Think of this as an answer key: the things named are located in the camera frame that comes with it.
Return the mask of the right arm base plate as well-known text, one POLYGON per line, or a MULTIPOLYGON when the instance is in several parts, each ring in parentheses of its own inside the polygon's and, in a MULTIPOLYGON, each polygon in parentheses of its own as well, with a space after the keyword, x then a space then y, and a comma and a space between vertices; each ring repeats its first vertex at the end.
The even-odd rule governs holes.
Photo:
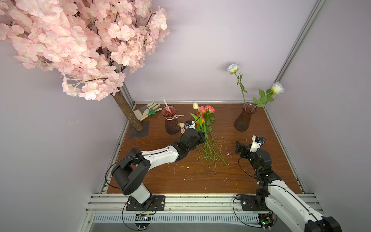
POLYGON ((265 198, 257 195, 240 195, 243 211, 269 211, 265 203, 265 198))

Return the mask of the dark pink vase with ribbon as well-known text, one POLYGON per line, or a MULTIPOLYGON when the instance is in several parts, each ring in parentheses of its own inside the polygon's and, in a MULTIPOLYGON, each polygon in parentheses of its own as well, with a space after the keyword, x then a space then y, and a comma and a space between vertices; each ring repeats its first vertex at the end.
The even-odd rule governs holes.
POLYGON ((174 106, 164 106, 161 114, 165 117, 165 130, 168 134, 177 134, 180 130, 179 123, 177 121, 177 110, 174 106))

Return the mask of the orange yellow tulip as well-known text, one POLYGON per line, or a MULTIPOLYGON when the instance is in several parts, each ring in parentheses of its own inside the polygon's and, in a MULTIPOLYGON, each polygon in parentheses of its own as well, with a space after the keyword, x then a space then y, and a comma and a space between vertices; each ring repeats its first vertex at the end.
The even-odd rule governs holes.
POLYGON ((198 132, 205 133, 204 143, 197 145, 197 151, 199 152, 201 159, 206 161, 207 167, 217 167, 218 162, 224 161, 220 153, 220 149, 212 133, 212 121, 205 121, 204 119, 198 119, 196 129, 198 132))

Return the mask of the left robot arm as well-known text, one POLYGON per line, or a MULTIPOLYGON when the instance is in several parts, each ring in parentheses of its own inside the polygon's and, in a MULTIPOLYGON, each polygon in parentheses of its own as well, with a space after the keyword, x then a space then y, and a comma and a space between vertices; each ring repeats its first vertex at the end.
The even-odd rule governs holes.
POLYGON ((206 134, 189 128, 174 143, 165 148, 140 151, 133 148, 112 170, 112 177, 124 195, 129 195, 141 205, 147 205, 152 194, 143 183, 148 171, 184 159, 196 146, 205 143, 206 134))

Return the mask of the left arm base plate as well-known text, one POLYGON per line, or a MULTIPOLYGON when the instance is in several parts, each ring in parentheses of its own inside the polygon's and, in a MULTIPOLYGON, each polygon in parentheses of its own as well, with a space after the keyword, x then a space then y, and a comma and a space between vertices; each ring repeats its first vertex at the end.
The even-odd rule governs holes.
POLYGON ((164 211, 165 195, 151 195, 144 203, 139 203, 130 196, 126 204, 126 211, 164 211))

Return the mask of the white rose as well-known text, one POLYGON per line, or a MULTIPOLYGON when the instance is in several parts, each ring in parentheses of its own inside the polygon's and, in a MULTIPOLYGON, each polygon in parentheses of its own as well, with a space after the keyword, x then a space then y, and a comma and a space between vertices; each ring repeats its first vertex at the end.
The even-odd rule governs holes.
POLYGON ((253 97, 253 104, 255 104, 255 108, 266 107, 267 103, 274 102, 274 97, 278 94, 282 94, 284 91, 285 89, 282 84, 280 82, 275 82, 266 91, 259 90, 259 98, 253 97))
POLYGON ((226 68, 226 71, 230 74, 230 75, 235 75, 236 78, 237 78, 237 85, 240 87, 241 89, 241 93, 242 93, 242 96, 243 96, 243 109, 246 110, 247 107, 246 107, 246 98, 245 98, 245 94, 247 94, 248 92, 246 91, 243 83, 242 83, 242 80, 243 80, 243 74, 242 72, 240 71, 240 65, 238 63, 233 63, 231 65, 229 65, 227 68, 226 68))

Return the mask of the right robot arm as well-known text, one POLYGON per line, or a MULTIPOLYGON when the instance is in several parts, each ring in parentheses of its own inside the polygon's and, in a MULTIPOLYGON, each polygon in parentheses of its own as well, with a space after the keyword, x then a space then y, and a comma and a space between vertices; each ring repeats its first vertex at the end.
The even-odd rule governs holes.
POLYGON ((246 159, 255 171, 257 189, 254 203, 258 209, 276 214, 293 232, 341 232, 340 223, 311 208, 295 194, 272 169, 270 154, 261 149, 265 140, 253 136, 246 146, 236 142, 236 154, 246 159))

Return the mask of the dark pink glass vase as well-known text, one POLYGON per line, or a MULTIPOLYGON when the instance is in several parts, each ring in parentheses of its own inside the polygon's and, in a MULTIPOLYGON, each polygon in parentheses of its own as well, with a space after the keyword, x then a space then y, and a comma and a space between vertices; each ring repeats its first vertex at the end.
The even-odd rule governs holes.
POLYGON ((257 112, 257 107, 254 103, 247 102, 242 105, 242 112, 237 117, 234 127, 238 131, 246 131, 249 128, 252 116, 257 112))

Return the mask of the cream tulip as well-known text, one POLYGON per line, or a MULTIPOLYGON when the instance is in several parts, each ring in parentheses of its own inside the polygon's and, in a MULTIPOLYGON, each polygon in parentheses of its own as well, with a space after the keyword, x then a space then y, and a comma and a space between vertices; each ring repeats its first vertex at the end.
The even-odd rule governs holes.
POLYGON ((185 132, 185 123, 179 123, 179 126, 180 126, 180 132, 181 132, 181 134, 184 134, 184 132, 185 132))
POLYGON ((203 125, 203 115, 201 112, 199 112, 199 105, 198 103, 193 103, 193 109, 196 111, 196 114, 191 114, 192 120, 196 122, 197 125, 202 126, 203 125))

